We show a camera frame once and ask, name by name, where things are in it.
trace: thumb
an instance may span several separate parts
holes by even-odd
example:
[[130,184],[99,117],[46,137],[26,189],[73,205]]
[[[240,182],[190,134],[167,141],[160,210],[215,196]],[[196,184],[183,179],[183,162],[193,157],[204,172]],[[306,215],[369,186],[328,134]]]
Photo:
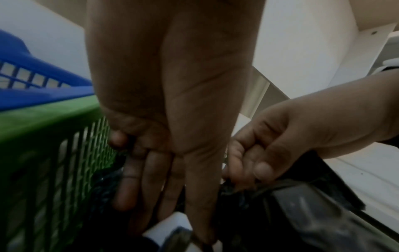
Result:
[[271,182],[283,175],[305,152],[313,148],[306,131],[288,128],[266,147],[256,161],[254,176],[262,182]]

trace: blue plastic basket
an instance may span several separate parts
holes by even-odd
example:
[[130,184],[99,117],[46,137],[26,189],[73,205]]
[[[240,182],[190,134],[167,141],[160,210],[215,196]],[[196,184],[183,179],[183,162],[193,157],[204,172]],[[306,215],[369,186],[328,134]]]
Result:
[[33,57],[0,30],[0,111],[93,95],[91,81]]

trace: pinky finger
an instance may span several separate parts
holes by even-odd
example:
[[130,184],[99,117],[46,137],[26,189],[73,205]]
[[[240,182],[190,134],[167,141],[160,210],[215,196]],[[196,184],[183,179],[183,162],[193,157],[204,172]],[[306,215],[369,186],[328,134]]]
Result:
[[164,189],[160,196],[157,218],[164,220],[169,217],[176,206],[180,192],[185,184],[185,164],[183,158],[175,157],[172,168],[168,174]]

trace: human hand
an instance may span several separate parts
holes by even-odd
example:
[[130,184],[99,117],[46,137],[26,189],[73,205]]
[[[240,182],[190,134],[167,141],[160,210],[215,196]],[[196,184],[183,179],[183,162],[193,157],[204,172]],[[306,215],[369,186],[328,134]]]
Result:
[[249,79],[264,0],[88,4],[96,95],[113,129],[111,142],[130,149],[114,206],[133,209],[130,232],[139,234],[157,202],[159,219],[173,211],[186,184],[193,230],[213,243],[220,167]]
[[399,134],[399,71],[388,71],[265,109],[228,147],[223,177],[271,182],[305,152],[348,154]]

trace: fingernail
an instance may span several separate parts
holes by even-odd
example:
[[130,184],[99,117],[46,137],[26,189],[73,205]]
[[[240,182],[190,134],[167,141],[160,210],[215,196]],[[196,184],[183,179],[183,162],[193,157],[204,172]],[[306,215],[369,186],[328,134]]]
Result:
[[268,163],[262,162],[255,166],[254,175],[260,181],[268,182],[273,179],[274,171]]

